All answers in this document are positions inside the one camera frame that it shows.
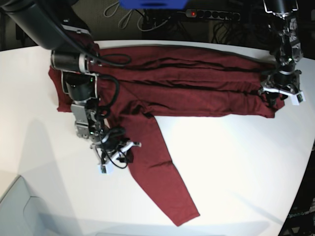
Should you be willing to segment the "dark red long-sleeve t-shirt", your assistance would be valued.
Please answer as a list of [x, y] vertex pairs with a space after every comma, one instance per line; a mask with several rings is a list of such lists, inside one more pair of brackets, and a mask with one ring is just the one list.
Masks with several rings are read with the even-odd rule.
[[[279, 98], [269, 107], [260, 94], [262, 73], [273, 65], [241, 56], [196, 47], [139, 46], [103, 49], [126, 52], [126, 67], [93, 66], [93, 71], [115, 77], [120, 84], [117, 101], [108, 118], [112, 127], [126, 130], [125, 138], [139, 141], [133, 147], [132, 177], [156, 206], [180, 226], [199, 216], [156, 121], [157, 116], [215, 117], [254, 115], [274, 118], [284, 106]], [[71, 98], [63, 93], [61, 73], [50, 68], [60, 112], [69, 112]]]

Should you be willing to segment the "black power strip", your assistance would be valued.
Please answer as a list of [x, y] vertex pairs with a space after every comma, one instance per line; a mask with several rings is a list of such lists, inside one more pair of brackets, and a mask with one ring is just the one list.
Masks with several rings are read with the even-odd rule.
[[188, 9], [184, 13], [188, 18], [196, 19], [224, 20], [234, 22], [239, 22], [241, 20], [240, 13], [229, 11]]

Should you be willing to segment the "blue box at top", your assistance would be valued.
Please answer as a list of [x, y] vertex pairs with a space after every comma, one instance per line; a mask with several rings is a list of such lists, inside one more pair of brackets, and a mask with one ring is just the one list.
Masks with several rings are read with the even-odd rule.
[[188, 0], [119, 0], [126, 9], [183, 9]]

